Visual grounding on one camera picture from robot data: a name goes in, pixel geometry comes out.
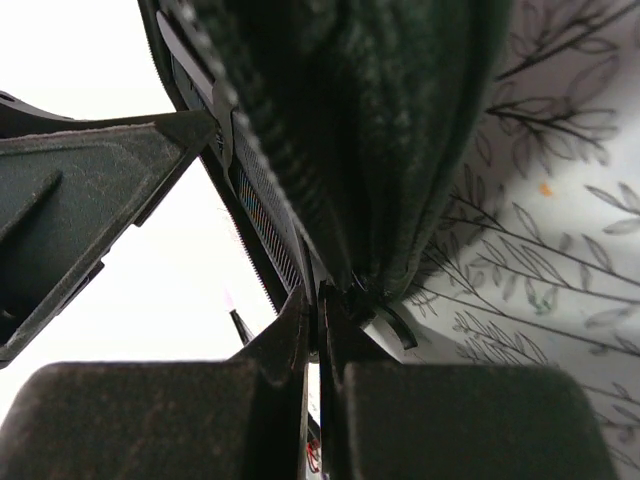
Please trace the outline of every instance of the zipper teeth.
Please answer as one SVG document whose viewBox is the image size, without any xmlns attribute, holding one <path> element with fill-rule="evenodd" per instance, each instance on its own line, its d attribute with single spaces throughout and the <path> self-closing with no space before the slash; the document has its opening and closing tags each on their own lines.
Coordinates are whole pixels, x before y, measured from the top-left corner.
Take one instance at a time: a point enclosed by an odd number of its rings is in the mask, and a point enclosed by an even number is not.
<svg viewBox="0 0 640 480">
<path fill-rule="evenodd" d="M 164 80 L 162 78 L 162 75 L 160 75 L 160 70 L 158 69 L 158 65 L 157 65 L 157 60 L 158 59 L 156 58 L 156 54 L 154 53 L 154 49 L 151 46 L 151 42 L 149 41 L 148 35 L 145 35 L 145 39 L 147 41 L 147 48 L 149 50 L 149 54 L 151 55 L 151 59 L 153 60 L 153 62 L 152 62 L 153 63 L 153 69 L 155 70 L 156 76 L 160 80 L 160 83 L 166 89 L 167 86 L 165 85 L 165 82 L 164 82 Z M 251 255 L 249 254 L 249 249 L 247 248 L 247 244 L 245 243 L 244 238 L 242 238 L 242 233 L 240 232 L 240 228 L 238 227 L 238 224 L 233 219 L 233 216 L 231 215 L 231 213 L 229 213 L 229 210 L 226 208 L 226 206 L 225 206 L 225 211 L 226 211 L 227 215 L 229 216 L 229 218 L 231 219 L 231 223 L 233 224 L 233 228 L 234 228 L 234 230 L 236 232 L 236 238 L 240 241 L 240 245 L 242 246 L 242 250 L 244 251 L 244 255 L 249 260 L 249 264 L 251 265 L 251 269 L 253 270 L 254 275 L 256 276 L 256 278 L 258 279 L 258 282 L 260 283 L 260 288 L 262 288 L 262 292 L 267 297 L 267 301 L 269 302 L 269 305 L 271 305 L 271 309 L 277 315 L 278 314 L 278 310 L 277 310 L 275 304 L 273 303 L 273 299 L 271 298 L 271 295 L 269 295 L 269 291 L 267 290 L 267 287 L 264 284 L 264 281 L 262 280 L 262 277 L 260 276 L 260 273 L 258 272 L 256 264 L 253 261 L 253 258 L 251 258 Z"/>
</svg>

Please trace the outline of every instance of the orange spot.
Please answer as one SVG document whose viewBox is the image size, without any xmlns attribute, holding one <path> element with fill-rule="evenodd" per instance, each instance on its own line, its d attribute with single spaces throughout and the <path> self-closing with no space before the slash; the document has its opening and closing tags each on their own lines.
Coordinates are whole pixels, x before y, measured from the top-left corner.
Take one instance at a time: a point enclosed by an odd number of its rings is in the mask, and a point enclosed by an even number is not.
<svg viewBox="0 0 640 480">
<path fill-rule="evenodd" d="M 549 188 L 549 185 L 547 185 L 546 183 L 540 184 L 540 193 L 543 194 L 545 197 L 550 197 L 551 195 L 553 195 L 553 192 Z"/>
</svg>

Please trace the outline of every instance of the white background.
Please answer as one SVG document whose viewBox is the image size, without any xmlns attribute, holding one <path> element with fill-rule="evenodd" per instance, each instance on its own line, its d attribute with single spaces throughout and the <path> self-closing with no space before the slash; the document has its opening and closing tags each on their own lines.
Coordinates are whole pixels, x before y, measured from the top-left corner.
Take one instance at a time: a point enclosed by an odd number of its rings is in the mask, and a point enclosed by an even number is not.
<svg viewBox="0 0 640 480">
<path fill-rule="evenodd" d="M 173 110 L 134 0 L 0 0 L 0 45 L 0 91 L 40 109 L 77 119 Z M 255 333 L 274 318 L 198 161 L 104 262 L 83 293 L 0 371 L 0 421 L 20 386 L 48 363 L 228 358 L 241 342 L 225 288 Z"/>
</svg>

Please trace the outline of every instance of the black fabric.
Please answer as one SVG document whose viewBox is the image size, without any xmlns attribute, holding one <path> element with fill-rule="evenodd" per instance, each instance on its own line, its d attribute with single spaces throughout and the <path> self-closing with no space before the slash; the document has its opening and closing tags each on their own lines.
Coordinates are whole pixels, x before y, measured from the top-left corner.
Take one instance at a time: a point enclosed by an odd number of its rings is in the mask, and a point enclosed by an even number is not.
<svg viewBox="0 0 640 480">
<path fill-rule="evenodd" d="M 404 292 L 472 131 L 508 0 L 201 0 L 281 194 L 334 282 Z"/>
</svg>

